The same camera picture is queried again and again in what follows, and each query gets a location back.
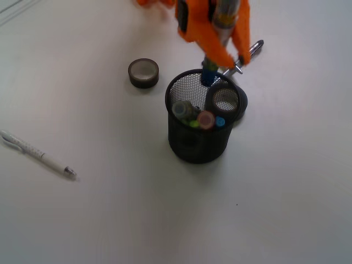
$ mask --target white desk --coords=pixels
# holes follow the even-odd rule
[[[1,263],[351,263],[352,2],[251,1],[249,106],[202,166],[169,148],[164,93],[203,53],[134,2],[42,0],[1,25],[0,127],[81,178],[0,145]]]

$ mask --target roll of tape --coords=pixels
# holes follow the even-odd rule
[[[128,75],[137,88],[151,88],[159,81],[159,66],[151,59],[137,59],[129,65]]]

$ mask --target black mesh pen holder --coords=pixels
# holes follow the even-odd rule
[[[201,75],[201,69],[178,75],[167,87],[165,95],[170,147],[179,158],[190,163],[206,163],[218,158],[226,149],[233,123],[243,114],[240,88],[235,83],[217,73],[215,82],[208,87],[202,84]],[[213,88],[219,86],[223,89],[212,92]],[[212,102],[216,110],[230,113],[225,126],[211,130],[193,128],[174,115],[172,104],[176,101],[189,101],[202,111],[209,110],[209,94],[214,98]]]

